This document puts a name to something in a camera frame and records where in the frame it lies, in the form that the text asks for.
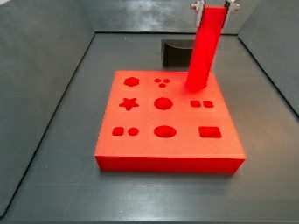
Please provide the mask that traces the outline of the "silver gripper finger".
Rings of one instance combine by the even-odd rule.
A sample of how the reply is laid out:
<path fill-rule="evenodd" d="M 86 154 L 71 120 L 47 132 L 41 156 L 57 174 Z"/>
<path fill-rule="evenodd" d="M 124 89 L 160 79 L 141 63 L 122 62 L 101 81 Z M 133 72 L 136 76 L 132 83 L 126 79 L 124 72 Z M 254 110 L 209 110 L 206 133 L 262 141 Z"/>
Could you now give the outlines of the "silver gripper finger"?
<path fill-rule="evenodd" d="M 226 16 L 222 26 L 226 26 L 230 14 L 238 10 L 238 3 L 236 0 L 225 0 L 224 7 L 226 8 Z"/>
<path fill-rule="evenodd" d="M 204 11 L 204 4 L 205 4 L 204 0 L 196 0 L 193 3 L 190 3 L 190 9 L 196 13 L 196 20 L 194 20 L 196 26 L 200 26 L 200 23 L 201 23 L 201 14 Z"/>

